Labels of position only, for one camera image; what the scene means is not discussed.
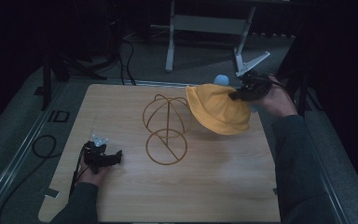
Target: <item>person's arm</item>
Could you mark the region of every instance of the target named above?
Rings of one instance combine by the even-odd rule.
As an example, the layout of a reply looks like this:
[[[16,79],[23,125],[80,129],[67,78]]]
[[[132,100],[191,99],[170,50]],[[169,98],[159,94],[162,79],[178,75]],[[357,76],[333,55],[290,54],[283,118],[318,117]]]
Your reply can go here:
[[[98,186],[85,182],[78,183],[71,198],[69,198],[68,204],[50,223],[98,223],[97,195]]]
[[[283,88],[273,85],[265,97],[252,103],[279,118],[272,130],[276,138],[275,173],[281,222],[336,223],[314,144],[292,99]]]
[[[98,190],[111,167],[102,167],[95,175],[85,164],[83,158],[80,165],[78,172],[80,176],[77,178],[75,190],[69,198],[68,204],[51,220],[52,224],[98,223],[96,207]]]

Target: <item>yellow cloth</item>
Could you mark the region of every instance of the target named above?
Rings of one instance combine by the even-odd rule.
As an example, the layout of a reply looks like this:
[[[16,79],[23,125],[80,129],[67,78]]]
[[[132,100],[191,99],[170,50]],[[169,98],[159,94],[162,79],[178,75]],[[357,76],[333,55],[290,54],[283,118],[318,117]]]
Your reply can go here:
[[[204,84],[187,86],[186,95],[194,117],[207,129],[220,134],[236,134],[249,129],[251,112],[246,102],[233,101],[228,86]]]

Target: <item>gray sleeve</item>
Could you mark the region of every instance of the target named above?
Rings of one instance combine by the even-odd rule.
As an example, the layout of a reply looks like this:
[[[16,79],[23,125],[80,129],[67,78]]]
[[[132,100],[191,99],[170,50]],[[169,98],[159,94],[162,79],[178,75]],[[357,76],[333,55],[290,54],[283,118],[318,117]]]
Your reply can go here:
[[[76,184],[68,204],[50,223],[93,224],[98,223],[97,215],[98,186],[90,183]]]
[[[336,223],[306,124],[288,116],[273,124],[275,172],[282,223]]]

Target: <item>hand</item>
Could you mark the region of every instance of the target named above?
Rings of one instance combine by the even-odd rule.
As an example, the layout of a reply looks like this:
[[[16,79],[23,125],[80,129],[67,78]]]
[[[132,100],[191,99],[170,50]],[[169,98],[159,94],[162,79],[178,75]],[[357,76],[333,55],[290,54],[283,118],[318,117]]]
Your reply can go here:
[[[84,162],[84,154],[83,154],[80,161],[80,171],[78,172],[79,176],[77,177],[78,178],[77,183],[86,182],[100,187],[103,181],[105,180],[106,175],[110,172],[111,169],[112,166],[100,167],[98,174],[95,175],[91,171],[89,166]]]
[[[269,78],[279,82],[273,75],[269,75]],[[271,90],[265,97],[249,103],[263,106],[271,115],[280,119],[289,115],[298,115],[296,107],[286,90],[277,85],[272,85]]]

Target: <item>desk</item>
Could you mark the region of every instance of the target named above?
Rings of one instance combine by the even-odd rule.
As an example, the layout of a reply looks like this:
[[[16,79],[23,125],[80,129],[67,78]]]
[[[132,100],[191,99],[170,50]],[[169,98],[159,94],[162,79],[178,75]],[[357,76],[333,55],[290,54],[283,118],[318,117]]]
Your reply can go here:
[[[279,221],[274,162],[258,114],[237,135],[213,133],[194,119],[185,133],[186,156],[159,165],[147,156],[150,132],[143,123],[156,94],[186,97],[184,88],[89,87],[49,186],[60,194],[45,198],[39,219],[49,222],[65,207],[79,151],[95,133],[110,139],[106,154],[123,150],[99,193],[100,221]]]

